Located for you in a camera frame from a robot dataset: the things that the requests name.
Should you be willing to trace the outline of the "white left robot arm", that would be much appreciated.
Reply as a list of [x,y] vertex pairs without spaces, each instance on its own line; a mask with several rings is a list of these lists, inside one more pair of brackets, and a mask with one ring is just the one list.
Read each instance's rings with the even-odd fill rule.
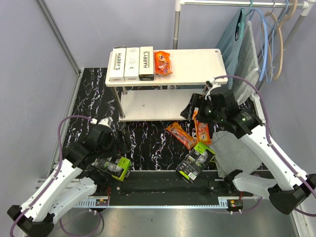
[[7,211],[13,220],[10,235],[19,227],[29,237],[46,237],[58,220],[77,203],[90,195],[102,195],[107,188],[97,169],[88,171],[77,185],[66,188],[96,159],[114,158],[128,153],[129,132],[123,128],[113,132],[106,118],[89,133],[69,145],[58,166],[41,187],[23,204],[12,205]]

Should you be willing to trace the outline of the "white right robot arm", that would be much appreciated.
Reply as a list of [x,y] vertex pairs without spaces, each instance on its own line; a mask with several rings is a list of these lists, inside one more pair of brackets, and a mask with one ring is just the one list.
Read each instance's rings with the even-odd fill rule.
[[215,88],[207,95],[194,93],[180,115],[207,124],[217,122],[248,146],[273,175],[273,179],[266,179],[235,169],[224,183],[228,195],[241,191],[268,198],[279,212],[288,215],[315,193],[315,174],[307,174],[297,166],[272,139],[256,113],[238,106],[231,90]]

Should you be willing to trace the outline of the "black green Gillette box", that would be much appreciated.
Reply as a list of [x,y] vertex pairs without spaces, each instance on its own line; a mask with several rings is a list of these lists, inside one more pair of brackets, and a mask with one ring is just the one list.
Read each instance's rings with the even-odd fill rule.
[[202,142],[197,143],[176,167],[176,171],[188,184],[192,184],[215,159],[215,152]]
[[123,181],[131,172],[131,160],[122,156],[97,158],[92,165],[119,181]]

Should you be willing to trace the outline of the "orange Bic razor pack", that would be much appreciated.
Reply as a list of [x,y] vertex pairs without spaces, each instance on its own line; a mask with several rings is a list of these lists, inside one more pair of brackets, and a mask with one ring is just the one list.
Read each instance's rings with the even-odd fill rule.
[[160,76],[167,76],[172,74],[170,54],[165,51],[154,52],[155,59],[155,74]]

